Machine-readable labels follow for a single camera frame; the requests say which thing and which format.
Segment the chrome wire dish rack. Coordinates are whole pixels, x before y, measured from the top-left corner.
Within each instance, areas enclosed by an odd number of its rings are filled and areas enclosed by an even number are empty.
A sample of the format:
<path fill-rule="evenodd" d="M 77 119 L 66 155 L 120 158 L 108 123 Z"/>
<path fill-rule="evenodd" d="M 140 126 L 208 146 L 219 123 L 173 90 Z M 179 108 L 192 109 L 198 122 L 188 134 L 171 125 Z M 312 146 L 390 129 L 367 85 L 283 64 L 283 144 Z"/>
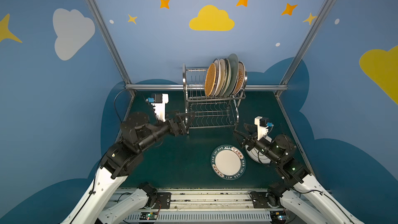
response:
<path fill-rule="evenodd" d="M 245 89 L 237 95 L 206 96 L 206 68 L 182 66 L 185 111 L 194 112 L 190 129 L 234 128 L 239 124 L 239 106 L 246 98 Z"/>

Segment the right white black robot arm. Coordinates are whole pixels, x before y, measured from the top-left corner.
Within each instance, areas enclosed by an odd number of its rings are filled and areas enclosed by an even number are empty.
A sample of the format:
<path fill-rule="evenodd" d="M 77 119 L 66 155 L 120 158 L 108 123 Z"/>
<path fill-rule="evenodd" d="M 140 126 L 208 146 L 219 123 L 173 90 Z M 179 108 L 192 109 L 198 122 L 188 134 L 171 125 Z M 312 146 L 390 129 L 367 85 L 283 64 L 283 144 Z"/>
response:
<path fill-rule="evenodd" d="M 285 134 L 267 139 L 268 130 L 258 124 L 245 124 L 246 132 L 235 130 L 241 148 L 256 149 L 270 159 L 283 182 L 270 186 L 268 202 L 279 205 L 298 216 L 307 224 L 359 224 L 361 221 L 345 209 L 316 179 L 294 158 L 297 146 Z"/>

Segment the large pale green plate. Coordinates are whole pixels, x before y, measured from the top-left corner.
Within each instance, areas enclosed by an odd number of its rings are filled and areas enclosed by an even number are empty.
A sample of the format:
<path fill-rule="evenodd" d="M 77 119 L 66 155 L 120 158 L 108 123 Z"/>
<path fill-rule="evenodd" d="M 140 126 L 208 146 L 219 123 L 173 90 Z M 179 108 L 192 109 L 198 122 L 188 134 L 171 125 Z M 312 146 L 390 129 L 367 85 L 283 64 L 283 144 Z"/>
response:
<path fill-rule="evenodd" d="M 227 90 L 226 90 L 224 96 L 229 96 L 232 94 L 232 92 L 235 89 L 235 85 L 236 85 L 237 78 L 238 78 L 239 60 L 238 60 L 237 55 L 236 54 L 229 55 L 228 60 L 230 62 L 230 67 L 231 67 L 231 72 L 230 72 L 231 79 L 230 79 L 229 85 L 227 87 Z"/>

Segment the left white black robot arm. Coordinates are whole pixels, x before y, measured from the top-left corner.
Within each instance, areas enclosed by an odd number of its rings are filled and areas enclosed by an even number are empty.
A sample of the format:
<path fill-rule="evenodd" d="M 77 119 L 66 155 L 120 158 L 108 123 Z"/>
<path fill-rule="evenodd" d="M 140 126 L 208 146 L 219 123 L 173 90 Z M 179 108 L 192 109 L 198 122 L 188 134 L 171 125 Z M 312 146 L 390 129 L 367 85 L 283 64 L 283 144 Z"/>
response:
<path fill-rule="evenodd" d="M 92 183 L 63 223 L 119 224 L 132 212 L 154 206 L 157 190 L 149 183 L 142 183 L 121 202 L 105 207 L 119 186 L 143 161 L 144 152 L 165 136 L 186 135 L 194 118 L 194 112 L 175 112 L 173 118 L 151 124 L 144 112 L 129 114 L 120 125 L 121 140 L 101 158 Z"/>

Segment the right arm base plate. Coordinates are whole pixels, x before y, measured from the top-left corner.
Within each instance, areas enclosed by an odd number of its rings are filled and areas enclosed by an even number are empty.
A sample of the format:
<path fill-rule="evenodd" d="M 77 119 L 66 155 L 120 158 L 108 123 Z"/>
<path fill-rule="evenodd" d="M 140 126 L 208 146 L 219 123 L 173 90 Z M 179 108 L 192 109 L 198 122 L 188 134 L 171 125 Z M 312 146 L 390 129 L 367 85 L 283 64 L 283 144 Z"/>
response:
<path fill-rule="evenodd" d="M 281 191 L 251 191 L 249 196 L 254 208 L 284 208 L 282 204 L 283 192 Z"/>

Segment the orange sunburst plate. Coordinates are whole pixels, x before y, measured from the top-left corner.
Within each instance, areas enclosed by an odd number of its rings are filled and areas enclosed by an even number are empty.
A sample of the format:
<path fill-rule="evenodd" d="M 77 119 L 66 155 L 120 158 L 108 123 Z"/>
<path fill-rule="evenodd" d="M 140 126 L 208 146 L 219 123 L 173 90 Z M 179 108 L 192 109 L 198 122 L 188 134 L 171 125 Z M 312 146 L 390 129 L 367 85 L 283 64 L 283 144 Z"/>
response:
<path fill-rule="evenodd" d="M 245 81 L 245 77 L 246 77 L 246 69 L 245 66 L 242 62 L 238 62 L 238 75 L 237 75 L 237 81 L 236 81 L 236 85 L 233 91 L 233 95 L 237 95 L 243 88 L 243 84 Z"/>
<path fill-rule="evenodd" d="M 214 88 L 212 90 L 211 96 L 216 96 L 216 91 L 219 87 L 219 83 L 220 83 L 220 78 L 221 78 L 221 68 L 220 68 L 220 62 L 219 59 L 215 59 L 213 64 L 216 67 L 216 76 L 215 76 L 215 83 L 214 83 Z"/>

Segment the pale green flower plate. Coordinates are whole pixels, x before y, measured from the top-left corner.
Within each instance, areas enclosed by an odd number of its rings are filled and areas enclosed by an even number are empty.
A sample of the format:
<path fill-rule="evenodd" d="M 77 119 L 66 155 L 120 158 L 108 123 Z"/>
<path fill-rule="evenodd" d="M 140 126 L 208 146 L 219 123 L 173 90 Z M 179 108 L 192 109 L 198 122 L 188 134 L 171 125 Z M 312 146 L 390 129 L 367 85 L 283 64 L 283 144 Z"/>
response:
<path fill-rule="evenodd" d="M 225 59 L 225 63 L 226 63 L 226 77 L 224 80 L 224 86 L 222 88 L 222 96 L 227 95 L 227 89 L 229 87 L 230 80 L 231 80 L 231 65 L 230 65 L 229 59 Z"/>

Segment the white plate dark lettered rim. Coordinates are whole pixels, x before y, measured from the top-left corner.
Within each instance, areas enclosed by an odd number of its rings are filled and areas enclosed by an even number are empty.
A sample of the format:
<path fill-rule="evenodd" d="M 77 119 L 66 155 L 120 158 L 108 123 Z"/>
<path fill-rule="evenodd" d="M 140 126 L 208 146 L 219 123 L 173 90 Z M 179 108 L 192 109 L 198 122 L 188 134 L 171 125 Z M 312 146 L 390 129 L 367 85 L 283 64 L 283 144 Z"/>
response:
<path fill-rule="evenodd" d="M 243 153 L 234 146 L 218 146 L 211 154 L 212 170 L 222 179 L 236 180 L 246 171 L 246 159 Z"/>

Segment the cream floral plate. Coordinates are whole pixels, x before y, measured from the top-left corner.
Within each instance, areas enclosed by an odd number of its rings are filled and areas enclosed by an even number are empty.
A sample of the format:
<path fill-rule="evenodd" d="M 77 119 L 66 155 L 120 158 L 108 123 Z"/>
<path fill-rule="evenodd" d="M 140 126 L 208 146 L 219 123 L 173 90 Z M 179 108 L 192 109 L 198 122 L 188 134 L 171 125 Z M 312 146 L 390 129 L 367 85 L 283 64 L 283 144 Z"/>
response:
<path fill-rule="evenodd" d="M 227 67 L 226 67 L 225 59 L 220 59 L 219 63 L 220 63 L 220 69 L 221 69 L 221 79 L 220 79 L 219 88 L 217 90 L 217 96 L 221 95 L 221 90 L 224 87 L 224 83 L 225 83 L 226 76 L 227 76 Z"/>

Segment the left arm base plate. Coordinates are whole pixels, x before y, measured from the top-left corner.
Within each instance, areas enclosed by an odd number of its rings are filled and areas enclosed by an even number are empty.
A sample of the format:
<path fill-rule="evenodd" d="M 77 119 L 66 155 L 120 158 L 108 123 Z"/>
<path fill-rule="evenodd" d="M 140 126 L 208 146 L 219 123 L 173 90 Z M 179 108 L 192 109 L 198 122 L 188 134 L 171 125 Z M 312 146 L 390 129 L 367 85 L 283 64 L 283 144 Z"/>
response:
<path fill-rule="evenodd" d="M 156 195 L 150 196 L 144 208 L 147 209 L 169 209 L 171 205 L 170 192 L 158 192 Z"/>

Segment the white plate black cloud line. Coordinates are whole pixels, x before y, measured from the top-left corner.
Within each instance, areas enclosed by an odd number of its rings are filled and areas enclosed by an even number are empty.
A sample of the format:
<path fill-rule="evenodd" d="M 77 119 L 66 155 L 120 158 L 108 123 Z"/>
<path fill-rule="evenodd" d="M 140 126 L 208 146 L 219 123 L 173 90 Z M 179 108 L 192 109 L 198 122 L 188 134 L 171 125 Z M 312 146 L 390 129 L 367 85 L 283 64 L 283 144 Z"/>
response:
<path fill-rule="evenodd" d="M 264 165 L 268 165 L 271 163 L 271 160 L 267 156 L 265 156 L 264 154 L 259 152 L 259 150 L 257 148 L 253 148 L 253 149 L 249 150 L 249 146 L 246 145 L 245 150 L 246 150 L 246 153 L 249 155 L 249 157 L 252 160 L 254 160 L 255 162 L 264 164 Z"/>

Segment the yellow woven round plate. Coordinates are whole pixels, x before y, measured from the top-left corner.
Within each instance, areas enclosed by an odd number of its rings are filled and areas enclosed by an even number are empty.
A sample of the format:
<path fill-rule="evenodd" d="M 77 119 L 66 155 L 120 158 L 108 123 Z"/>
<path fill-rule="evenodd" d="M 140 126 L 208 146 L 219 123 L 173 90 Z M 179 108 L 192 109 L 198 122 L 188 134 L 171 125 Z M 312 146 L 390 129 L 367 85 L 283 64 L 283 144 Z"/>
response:
<path fill-rule="evenodd" d="M 207 70 L 207 74 L 206 74 L 206 80 L 205 80 L 205 85 L 204 85 L 206 96 L 211 96 L 211 93 L 214 89 L 214 85 L 215 85 L 215 81 L 216 81 L 216 74 L 217 74 L 216 65 L 214 63 L 212 63 L 209 66 L 209 68 Z"/>

